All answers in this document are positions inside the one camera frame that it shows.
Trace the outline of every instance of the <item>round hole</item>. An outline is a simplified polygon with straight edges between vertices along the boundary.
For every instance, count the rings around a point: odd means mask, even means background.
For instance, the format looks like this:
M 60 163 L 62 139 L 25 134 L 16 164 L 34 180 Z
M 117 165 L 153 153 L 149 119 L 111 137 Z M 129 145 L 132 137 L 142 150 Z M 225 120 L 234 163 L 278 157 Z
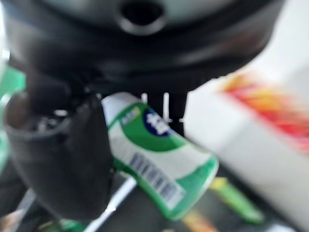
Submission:
M 163 15 L 163 9 L 153 2 L 131 2 L 122 7 L 122 15 L 132 24 L 147 26 Z

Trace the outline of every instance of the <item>red and orange graphic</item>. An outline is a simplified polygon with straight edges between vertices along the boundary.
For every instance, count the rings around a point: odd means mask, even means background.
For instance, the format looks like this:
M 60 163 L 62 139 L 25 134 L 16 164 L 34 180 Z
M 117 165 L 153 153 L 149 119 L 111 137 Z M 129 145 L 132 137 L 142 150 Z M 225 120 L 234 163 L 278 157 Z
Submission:
M 280 87 L 259 82 L 252 73 L 232 74 L 223 91 L 283 133 L 301 151 L 309 151 L 309 107 Z

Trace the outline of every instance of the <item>green object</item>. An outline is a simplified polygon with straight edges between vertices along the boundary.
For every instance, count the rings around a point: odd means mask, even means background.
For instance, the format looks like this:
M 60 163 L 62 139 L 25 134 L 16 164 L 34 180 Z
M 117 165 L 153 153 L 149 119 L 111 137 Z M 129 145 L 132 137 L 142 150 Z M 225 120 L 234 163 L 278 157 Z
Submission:
M 86 225 L 72 220 L 50 221 L 39 227 L 42 232 L 83 232 Z
M 264 214 L 242 192 L 230 184 L 226 178 L 215 178 L 211 189 L 248 223 L 264 223 Z
M 65 232 L 83 232 L 86 225 L 72 220 L 61 220 L 60 225 Z
M 26 79 L 24 73 L 10 66 L 4 68 L 2 78 L 0 79 L 0 173 L 9 156 L 6 136 L 2 125 L 3 112 L 10 97 L 15 92 L 24 89 L 25 82 Z
M 114 166 L 133 176 L 169 219 L 181 219 L 204 194 L 218 160 L 176 132 L 129 93 L 102 101 Z

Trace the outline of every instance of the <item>barcode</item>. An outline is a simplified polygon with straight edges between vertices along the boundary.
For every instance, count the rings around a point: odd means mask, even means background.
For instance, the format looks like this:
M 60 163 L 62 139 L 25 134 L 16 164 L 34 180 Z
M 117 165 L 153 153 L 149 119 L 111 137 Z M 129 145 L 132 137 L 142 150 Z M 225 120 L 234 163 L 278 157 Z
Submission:
M 155 190 L 169 209 L 173 209 L 183 199 L 184 189 L 170 180 L 143 154 L 135 153 L 129 166 Z

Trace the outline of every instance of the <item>black cylinder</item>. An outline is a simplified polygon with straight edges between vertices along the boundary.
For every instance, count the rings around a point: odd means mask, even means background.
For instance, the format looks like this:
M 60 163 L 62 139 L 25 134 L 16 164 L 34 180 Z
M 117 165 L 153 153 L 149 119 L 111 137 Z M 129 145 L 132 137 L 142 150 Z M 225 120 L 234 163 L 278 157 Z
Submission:
M 74 112 L 41 116 L 21 92 L 7 105 L 4 127 L 13 162 L 41 204 L 61 218 L 100 216 L 109 201 L 112 155 L 98 98 Z

